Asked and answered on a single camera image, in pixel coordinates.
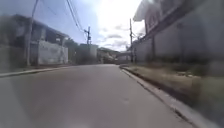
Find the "wall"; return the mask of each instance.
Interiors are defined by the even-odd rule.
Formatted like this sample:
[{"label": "wall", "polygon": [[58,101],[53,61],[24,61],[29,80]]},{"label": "wall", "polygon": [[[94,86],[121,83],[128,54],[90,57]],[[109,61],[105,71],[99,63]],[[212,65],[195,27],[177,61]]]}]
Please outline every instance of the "wall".
[{"label": "wall", "polygon": [[0,45],[0,72],[24,68],[25,62],[23,49]]},{"label": "wall", "polygon": [[151,53],[151,40],[142,41],[137,44],[135,49],[136,61],[146,62],[149,59]]},{"label": "wall", "polygon": [[98,49],[98,45],[94,45],[94,44],[90,45],[90,55],[93,58],[97,58],[97,49]]},{"label": "wall", "polygon": [[68,63],[68,49],[47,41],[40,41],[38,63],[40,65],[66,64]]},{"label": "wall", "polygon": [[156,55],[224,58],[222,0],[206,0],[155,36]]}]

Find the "white wall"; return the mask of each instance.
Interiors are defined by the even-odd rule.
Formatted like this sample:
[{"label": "white wall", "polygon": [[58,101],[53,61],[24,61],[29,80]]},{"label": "white wall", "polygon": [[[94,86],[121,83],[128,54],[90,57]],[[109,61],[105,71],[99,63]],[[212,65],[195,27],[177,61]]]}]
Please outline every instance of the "white wall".
[{"label": "white wall", "polygon": [[40,65],[66,64],[68,63],[68,49],[57,44],[40,41],[38,63]]},{"label": "white wall", "polygon": [[156,55],[224,58],[223,12],[223,0],[206,0],[155,36]]}]

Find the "roof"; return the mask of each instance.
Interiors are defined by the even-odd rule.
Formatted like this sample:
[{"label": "roof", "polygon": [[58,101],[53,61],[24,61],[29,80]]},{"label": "roof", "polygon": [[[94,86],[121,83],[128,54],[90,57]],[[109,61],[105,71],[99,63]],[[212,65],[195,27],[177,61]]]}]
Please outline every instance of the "roof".
[{"label": "roof", "polygon": [[148,11],[149,4],[148,0],[141,1],[133,18],[134,21],[142,21],[144,19],[146,12]]},{"label": "roof", "polygon": [[[16,19],[19,18],[19,19],[24,19],[24,20],[29,20],[29,19],[30,19],[30,17],[26,17],[26,16],[19,15],[19,14],[14,15],[13,18],[16,18]],[[58,30],[56,30],[56,29],[54,29],[54,28],[51,28],[51,27],[49,27],[48,25],[46,25],[46,24],[44,24],[44,23],[42,23],[42,22],[40,22],[40,21],[37,21],[37,20],[35,20],[35,19],[34,19],[34,23],[36,23],[36,24],[38,24],[38,25],[41,25],[41,26],[43,26],[43,27],[45,27],[45,28],[47,28],[47,29],[49,29],[49,30],[51,30],[51,31],[53,31],[53,32],[55,32],[55,33],[57,33],[57,34],[59,34],[59,35],[62,35],[62,36],[64,36],[64,37],[69,37],[67,34],[62,33],[62,32],[60,32],[60,31],[58,31]]]},{"label": "roof", "polygon": [[144,20],[148,12],[155,12],[155,10],[158,10],[158,8],[160,8],[159,6],[160,6],[160,0],[154,0],[154,2],[150,2],[150,0],[142,0],[140,5],[138,6],[138,9],[135,13],[133,20],[134,21]]}]

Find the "house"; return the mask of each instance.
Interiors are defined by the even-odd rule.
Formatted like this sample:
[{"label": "house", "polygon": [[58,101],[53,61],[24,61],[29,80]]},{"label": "house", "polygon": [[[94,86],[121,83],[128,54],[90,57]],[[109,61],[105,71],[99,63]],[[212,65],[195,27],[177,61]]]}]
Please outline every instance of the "house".
[{"label": "house", "polygon": [[[26,52],[26,40],[30,18],[14,15],[16,21],[16,39],[13,46],[20,47]],[[57,65],[68,63],[68,49],[64,42],[68,35],[34,20],[30,42],[30,62],[32,65]]]},{"label": "house", "polygon": [[223,0],[142,0],[134,21],[145,21],[151,57],[223,60]]},{"label": "house", "polygon": [[115,63],[116,56],[119,54],[118,51],[114,51],[108,48],[98,48],[97,56],[100,63]]}]

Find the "road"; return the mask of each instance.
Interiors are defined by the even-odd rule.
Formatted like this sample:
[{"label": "road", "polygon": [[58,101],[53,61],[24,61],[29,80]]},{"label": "road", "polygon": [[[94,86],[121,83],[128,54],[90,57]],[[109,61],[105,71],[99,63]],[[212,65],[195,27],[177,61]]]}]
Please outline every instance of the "road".
[{"label": "road", "polygon": [[0,79],[2,128],[192,128],[115,65]]}]

